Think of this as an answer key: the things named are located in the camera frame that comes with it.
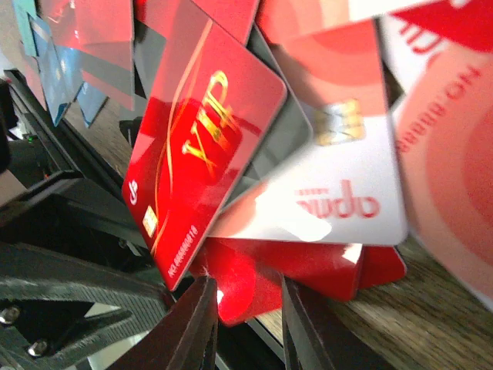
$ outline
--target wooden table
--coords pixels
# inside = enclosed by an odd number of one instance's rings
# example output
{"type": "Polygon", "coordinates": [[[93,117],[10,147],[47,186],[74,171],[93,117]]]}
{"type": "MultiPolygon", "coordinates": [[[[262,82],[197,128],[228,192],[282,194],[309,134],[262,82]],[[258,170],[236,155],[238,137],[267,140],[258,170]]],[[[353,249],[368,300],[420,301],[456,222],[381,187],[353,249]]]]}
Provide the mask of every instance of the wooden table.
{"type": "MultiPolygon", "coordinates": [[[[11,2],[0,3],[0,47],[23,72],[11,2]]],[[[86,129],[77,103],[66,119],[121,175],[130,145],[119,131],[119,105],[108,101],[86,129]]],[[[493,369],[493,314],[412,239],[399,246],[405,279],[361,291],[348,304],[331,302],[340,319],[399,369],[493,369]]],[[[260,320],[282,342],[280,311],[260,320]]]]}

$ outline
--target stack of cards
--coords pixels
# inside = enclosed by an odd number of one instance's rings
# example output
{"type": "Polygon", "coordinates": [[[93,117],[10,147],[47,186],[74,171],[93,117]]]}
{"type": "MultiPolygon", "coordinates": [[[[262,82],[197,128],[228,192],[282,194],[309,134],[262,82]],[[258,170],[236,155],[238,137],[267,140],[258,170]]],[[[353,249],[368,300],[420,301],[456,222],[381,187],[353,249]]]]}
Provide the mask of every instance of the stack of cards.
{"type": "Polygon", "coordinates": [[[168,287],[213,276],[230,325],[280,307],[280,274],[347,301],[406,272],[374,23],[269,46],[248,6],[136,11],[150,93],[122,189],[168,287]]]}
{"type": "Polygon", "coordinates": [[[216,278],[229,325],[279,308],[282,274],[347,301],[405,276],[409,228],[493,307],[488,0],[13,1],[55,124],[121,104],[170,290],[216,278]]]}

